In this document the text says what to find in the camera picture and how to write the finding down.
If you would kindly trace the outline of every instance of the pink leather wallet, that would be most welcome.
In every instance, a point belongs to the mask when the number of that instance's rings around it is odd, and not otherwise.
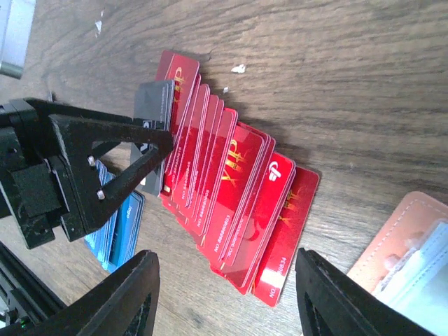
[[[410,192],[347,275],[371,293],[389,273],[388,264],[401,259],[441,218],[448,218],[447,205],[422,192]]]

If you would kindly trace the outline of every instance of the table surface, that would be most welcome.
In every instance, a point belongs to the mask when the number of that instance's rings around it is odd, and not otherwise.
[[[300,245],[345,272],[408,192],[448,201],[448,2],[272,2],[38,1],[24,76],[0,78],[0,102],[53,90],[74,106],[131,116],[164,49],[193,55],[240,120],[321,172]],[[231,72],[238,64],[245,73]],[[129,154],[121,146],[107,160],[125,167]],[[0,230],[66,303],[106,276],[61,230],[33,251],[11,218]],[[241,296],[150,195],[137,248],[160,258],[155,335],[300,334],[293,272],[275,309]]]

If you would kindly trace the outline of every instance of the red vip card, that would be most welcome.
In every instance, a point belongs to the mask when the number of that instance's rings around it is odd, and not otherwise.
[[[250,177],[253,171],[259,169],[256,162],[264,146],[260,135],[236,127],[210,217],[213,225],[210,225],[199,248],[212,265],[220,260],[235,212],[252,182]]]
[[[192,225],[191,230],[196,235],[203,235],[207,230],[207,213],[213,207],[214,189],[219,188],[221,176],[225,169],[225,162],[228,153],[232,150],[232,137],[234,137],[235,127],[237,126],[238,113],[230,108],[225,108],[223,116],[216,134],[215,144],[211,152],[210,164],[206,171],[202,197],[199,201],[199,212],[197,220]]]
[[[263,184],[263,180],[266,177],[266,173],[268,172],[268,167],[272,162],[272,155],[274,154],[275,140],[273,138],[269,139],[269,143],[267,146],[266,154],[263,159],[263,162],[260,166],[260,173],[257,176],[257,179],[254,183],[254,189],[252,190],[251,196],[246,202],[246,206],[243,211],[243,216],[241,217],[236,230],[230,236],[230,240],[226,245],[225,253],[222,256],[222,260],[227,265],[233,265],[235,262],[235,258],[237,257],[237,252],[241,242],[243,240],[244,233],[246,231],[247,225],[249,224],[249,220],[251,219],[251,215],[253,210],[255,209],[255,205],[260,194],[261,186]]]
[[[179,128],[185,120],[198,71],[198,61],[168,50],[162,53],[155,79],[157,81],[174,79],[174,100],[170,123],[170,132],[174,137],[174,144],[177,142]],[[172,156],[170,155],[167,160],[165,170],[168,172],[171,171]]]
[[[171,171],[166,169],[165,173],[164,173],[164,179],[163,179],[164,186],[163,186],[163,190],[162,190],[161,194],[164,196],[167,196],[167,197],[172,196],[173,189],[176,186],[178,172],[179,172],[179,165],[181,163],[183,149],[186,144],[188,129],[189,129],[189,126],[191,123],[191,118],[193,116],[193,111],[195,110],[195,106],[197,103],[197,96],[199,94],[200,81],[201,81],[201,76],[197,75],[197,80],[195,83],[195,87],[193,89],[191,102],[188,105],[188,109],[185,114],[185,122],[179,129],[180,132],[179,132],[179,136],[178,136],[178,141],[177,141],[176,145],[174,146],[174,150],[171,152],[171,155],[173,157],[172,165],[171,165],[172,169],[171,169]]]
[[[196,168],[193,168],[192,181],[190,182],[190,199],[187,200],[187,207],[183,210],[183,215],[191,220],[195,220],[195,210],[197,207],[197,199],[200,196],[200,184],[202,180],[202,173],[204,166],[208,164],[206,161],[209,147],[213,146],[211,143],[212,134],[216,134],[219,123],[221,122],[222,114],[217,113],[219,98],[211,95],[209,98],[209,105],[206,110],[205,126],[202,133],[202,138],[199,143],[199,150],[196,151],[195,157],[198,158]]]
[[[181,138],[179,143],[183,145],[183,153],[181,163],[179,165],[177,182],[174,186],[174,191],[171,195],[173,202],[177,203],[180,211],[185,208],[185,204],[188,198],[188,190],[190,188],[191,173],[193,171],[195,160],[195,151],[200,138],[204,132],[205,117],[207,107],[209,105],[210,88],[207,84],[201,84],[199,92],[197,94],[197,100],[192,112],[191,121],[184,130],[181,132]]]
[[[317,173],[296,168],[293,186],[263,253],[252,289],[252,294],[271,307],[279,301],[318,184]]]
[[[253,183],[251,183],[251,189],[248,190],[248,195],[244,197],[243,202],[240,202],[239,210],[237,215],[234,217],[234,221],[232,223],[232,230],[230,231],[227,241],[225,242],[225,249],[223,250],[222,255],[220,256],[220,260],[224,261],[227,264],[233,264],[235,261],[234,256],[236,253],[233,253],[233,257],[231,259],[226,258],[228,249],[238,250],[239,245],[242,240],[242,236],[246,229],[247,222],[251,217],[252,211],[256,204],[256,200],[258,197],[258,193],[260,192],[260,188],[263,182],[263,178],[265,176],[265,172],[268,164],[270,163],[271,156],[274,152],[275,147],[275,139],[273,139],[270,135],[261,132],[259,129],[255,129],[249,125],[246,125],[242,122],[238,122],[238,125],[243,127],[244,129],[259,134],[263,140],[265,141],[265,147],[261,155],[261,160],[259,163],[259,170],[256,172],[254,176]]]
[[[200,179],[199,179],[199,186],[198,186],[198,193],[196,197],[195,203],[192,204],[194,206],[193,215],[191,217],[192,221],[196,221],[197,217],[199,215],[201,206],[202,206],[202,200],[204,198],[204,188],[205,183],[207,181],[208,175],[209,175],[209,169],[211,165],[211,155],[215,148],[216,143],[216,134],[218,133],[218,129],[221,126],[221,118],[223,117],[224,112],[224,101],[218,100],[218,107],[216,109],[216,116],[215,121],[213,123],[213,128],[210,133],[210,139],[209,143],[207,145],[207,150],[204,156],[204,165],[202,166],[202,172],[200,173]]]
[[[232,224],[230,226],[230,233],[232,233],[235,230],[235,228],[237,227],[238,223],[240,222],[240,219],[241,219],[241,217],[244,214],[244,210],[246,208],[248,198],[251,195],[253,189],[254,188],[255,189],[259,189],[260,188],[260,184],[256,185],[254,183],[254,181],[260,175],[261,164],[262,164],[262,161],[265,159],[266,152],[267,152],[267,147],[269,146],[270,139],[271,139],[270,135],[268,135],[268,134],[266,134],[264,132],[261,132],[258,129],[254,129],[253,127],[250,127],[250,126],[248,126],[248,125],[246,125],[246,124],[244,124],[242,122],[238,122],[238,125],[240,127],[244,128],[245,130],[248,130],[248,131],[250,131],[252,133],[260,135],[262,137],[262,139],[263,139],[264,145],[263,145],[263,147],[260,150],[260,153],[259,153],[259,155],[257,157],[257,160],[255,161],[254,167],[257,167],[257,169],[253,169],[252,170],[251,175],[249,176],[249,182],[247,184],[247,187],[246,187],[246,189],[244,191],[244,194],[243,194],[243,196],[241,198],[241,201],[240,201],[240,203],[238,205],[238,209],[235,212],[235,216],[234,216]],[[224,244],[225,248],[227,248],[226,246],[228,246],[230,238],[231,238],[231,235],[228,236],[227,241]],[[225,251],[223,250],[222,256],[220,257],[221,259],[224,257],[224,254],[225,254]]]
[[[186,230],[188,231],[188,221],[187,218],[180,213],[177,210],[177,205],[173,203],[168,197],[161,195],[160,198],[162,199],[162,205],[165,207],[166,210],[171,212],[173,215],[175,215],[177,222]]]
[[[242,288],[250,277],[251,269],[260,262],[263,238],[269,231],[272,231],[279,216],[279,209],[285,202],[287,192],[291,186],[292,176],[295,174],[294,161],[276,152],[273,153],[269,165],[276,162],[275,166],[280,173],[275,181],[271,177],[271,172],[266,171],[263,178],[260,194],[255,204],[255,209],[248,222],[246,231],[239,249],[229,250],[227,258],[236,258],[233,265],[222,263],[221,272],[235,287]]]

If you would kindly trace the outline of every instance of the white debris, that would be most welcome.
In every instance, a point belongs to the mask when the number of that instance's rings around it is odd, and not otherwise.
[[[95,26],[97,26],[97,32],[95,33],[95,37],[98,38],[98,36],[101,34],[101,27],[103,25],[102,21],[96,21]]]
[[[232,68],[232,72],[234,74],[244,74],[246,72],[246,66],[244,64],[240,64],[239,66]]]
[[[98,29],[98,35],[100,35],[101,34],[101,26],[103,25],[103,22],[102,21],[96,21],[95,22],[95,26],[97,26],[97,29]]]

